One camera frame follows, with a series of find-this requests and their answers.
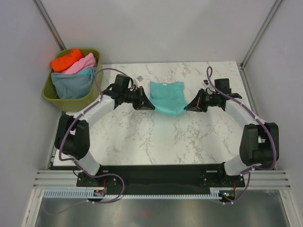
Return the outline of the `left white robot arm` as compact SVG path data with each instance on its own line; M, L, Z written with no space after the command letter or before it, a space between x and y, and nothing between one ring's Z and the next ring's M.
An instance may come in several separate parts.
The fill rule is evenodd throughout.
M113 84L110 84L97 99L77 112L75 115L64 114L59 119L55 137L55 147L59 154L67 155L66 160L79 167L87 180L93 186L99 186L104 181L102 166L90 152L90 128L104 115L115 110L121 104L131 104L134 110L155 110L155 106L147 98L140 83L141 76L132 79L118 74Z

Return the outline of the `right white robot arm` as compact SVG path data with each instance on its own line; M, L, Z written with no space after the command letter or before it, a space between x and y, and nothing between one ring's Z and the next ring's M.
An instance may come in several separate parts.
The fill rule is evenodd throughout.
M273 170L279 158L279 128L276 123L260 119L233 93L229 79L216 79L214 92L200 89L196 97L184 108L186 111L207 112L219 107L228 113L242 128L239 154L219 165L217 181L228 186L234 177L249 170Z

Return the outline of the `teal t shirt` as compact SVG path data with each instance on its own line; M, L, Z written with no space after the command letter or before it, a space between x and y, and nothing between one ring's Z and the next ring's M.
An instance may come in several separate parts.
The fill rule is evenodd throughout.
M150 102L155 110L167 115L180 115L185 112L187 102L184 96L184 83L150 82Z

